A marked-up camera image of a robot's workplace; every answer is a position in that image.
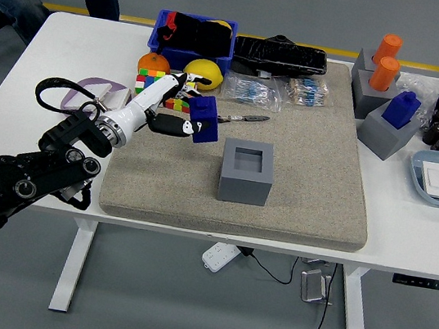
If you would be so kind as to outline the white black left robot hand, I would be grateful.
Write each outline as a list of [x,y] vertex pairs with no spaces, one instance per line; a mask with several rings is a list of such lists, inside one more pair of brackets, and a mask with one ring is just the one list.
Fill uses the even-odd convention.
[[126,145],[132,134],[148,125],[155,133],[174,137],[187,137],[199,133],[208,125],[198,122],[192,123],[174,115],[156,114],[159,105],[169,98],[174,98],[179,92],[192,92],[194,97],[199,92],[186,86],[186,82],[200,82],[206,85],[210,79],[197,74],[166,74],[158,81],[137,94],[123,109],[105,112],[96,121],[97,127],[107,136],[114,147]]

